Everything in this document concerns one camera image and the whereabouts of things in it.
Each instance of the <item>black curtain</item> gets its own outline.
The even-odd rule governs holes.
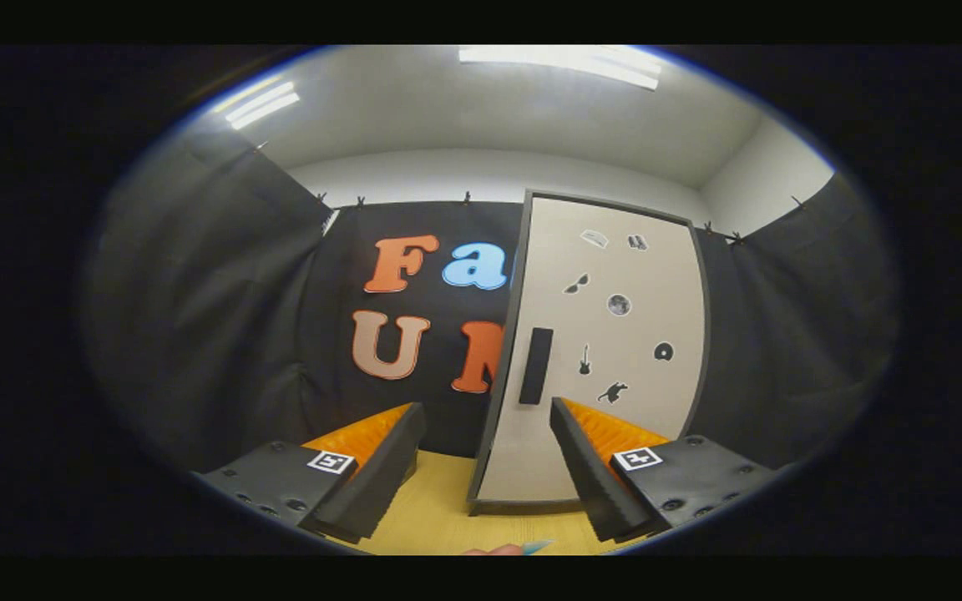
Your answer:
[[[743,243],[698,230],[711,349],[692,433],[776,468],[854,422],[900,320],[900,274],[878,223],[835,175]]]
[[[329,215],[217,119],[110,195],[80,300],[87,350],[114,410],[169,462],[209,471],[305,436],[291,330]]]

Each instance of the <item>black silhouette sticker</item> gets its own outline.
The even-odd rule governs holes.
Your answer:
[[[656,347],[656,359],[658,361],[670,361],[675,358],[675,347],[671,346],[669,342],[660,342],[660,345]]]
[[[615,384],[610,385],[610,388],[607,388],[607,392],[604,392],[603,395],[597,396],[596,400],[602,401],[604,398],[606,398],[608,403],[615,404],[615,401],[618,400],[620,393],[625,391],[627,388],[629,388],[629,386],[626,384],[621,383],[621,381],[616,381]]]
[[[585,230],[581,232],[581,239],[585,242],[595,244],[600,248],[607,248],[607,236],[602,235],[602,233],[595,230]]]
[[[562,290],[564,294],[577,294],[577,290],[581,289],[581,286],[589,284],[589,274],[581,274],[580,278],[574,284],[566,286],[566,290]]]
[[[648,243],[645,242],[645,237],[641,235],[627,236],[630,241],[630,248],[634,250],[648,250]]]
[[[592,373],[592,364],[589,362],[588,345],[585,345],[585,358],[581,359],[581,366],[577,368],[577,373],[580,373],[582,376],[588,376],[588,374]]]
[[[626,298],[622,294],[612,294],[611,298],[607,300],[607,311],[611,312],[611,315],[622,316],[629,315],[630,309],[633,308],[630,305],[629,298]]]

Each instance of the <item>yellow carpet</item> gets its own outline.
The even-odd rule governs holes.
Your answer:
[[[598,555],[642,540],[600,543],[584,511],[471,518],[466,492],[474,461],[418,452],[418,470],[400,487],[373,537],[343,544],[375,555],[459,555],[470,548],[489,551],[554,539],[535,555]]]

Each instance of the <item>sunglasses sticker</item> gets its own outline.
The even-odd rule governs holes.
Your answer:
[[[565,290],[562,290],[564,294],[577,294],[577,290],[583,288],[583,286],[589,284],[589,274],[581,274],[580,278],[574,284],[566,286]]]

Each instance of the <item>circular sticker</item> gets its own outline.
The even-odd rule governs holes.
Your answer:
[[[631,308],[633,307],[630,305],[629,298],[622,294],[611,294],[611,298],[607,300],[607,311],[610,311],[611,315],[619,316],[619,318],[629,315]]]

